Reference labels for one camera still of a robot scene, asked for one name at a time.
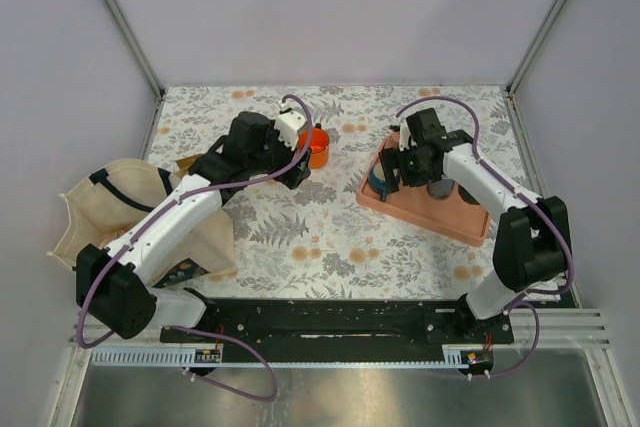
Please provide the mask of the blue mug cream base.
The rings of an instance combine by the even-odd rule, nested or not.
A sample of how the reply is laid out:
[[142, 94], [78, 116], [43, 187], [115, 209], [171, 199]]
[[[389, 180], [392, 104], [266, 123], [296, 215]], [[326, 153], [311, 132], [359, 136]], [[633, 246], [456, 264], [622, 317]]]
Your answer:
[[389, 189], [387, 185], [386, 176], [380, 162], [374, 164], [369, 170], [367, 181], [371, 190], [379, 196], [381, 202], [386, 202], [389, 195], [399, 190], [399, 182], [401, 176], [398, 169], [393, 170], [392, 184], [394, 187]]

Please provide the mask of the orange mug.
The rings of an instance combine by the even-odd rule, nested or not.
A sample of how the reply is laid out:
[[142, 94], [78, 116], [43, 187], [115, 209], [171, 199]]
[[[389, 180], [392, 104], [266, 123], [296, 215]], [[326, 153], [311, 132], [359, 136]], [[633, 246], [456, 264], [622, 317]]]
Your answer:
[[320, 127], [312, 131], [310, 142], [310, 160], [308, 166], [311, 170], [323, 168], [329, 159], [330, 138], [328, 133]]

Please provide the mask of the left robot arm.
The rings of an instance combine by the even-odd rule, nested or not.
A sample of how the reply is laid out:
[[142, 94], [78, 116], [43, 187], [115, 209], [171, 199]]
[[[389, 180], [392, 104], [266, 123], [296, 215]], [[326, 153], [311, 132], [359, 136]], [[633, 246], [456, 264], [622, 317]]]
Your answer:
[[103, 248], [89, 244], [76, 258], [78, 343], [88, 348], [84, 323], [92, 316], [123, 339], [149, 327], [181, 327], [196, 342], [216, 333], [206, 299], [187, 289], [157, 288], [162, 262], [206, 217], [249, 185], [274, 179], [290, 189], [310, 175], [313, 129], [308, 108], [284, 109], [270, 119], [243, 111], [227, 134], [189, 167], [178, 185], [132, 229]]

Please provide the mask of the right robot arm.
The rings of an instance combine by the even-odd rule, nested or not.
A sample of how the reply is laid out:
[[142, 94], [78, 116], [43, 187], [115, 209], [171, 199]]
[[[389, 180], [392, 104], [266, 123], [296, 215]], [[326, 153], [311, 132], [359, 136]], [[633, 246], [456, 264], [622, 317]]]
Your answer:
[[493, 271], [462, 297], [455, 318], [462, 340], [480, 341], [490, 332], [490, 318], [528, 293], [544, 294], [541, 283], [560, 275], [573, 279], [568, 211], [560, 198], [543, 198], [516, 183], [482, 156], [477, 134], [447, 130], [432, 108], [401, 119], [393, 130], [397, 146], [379, 154], [386, 195], [447, 181], [497, 223]]

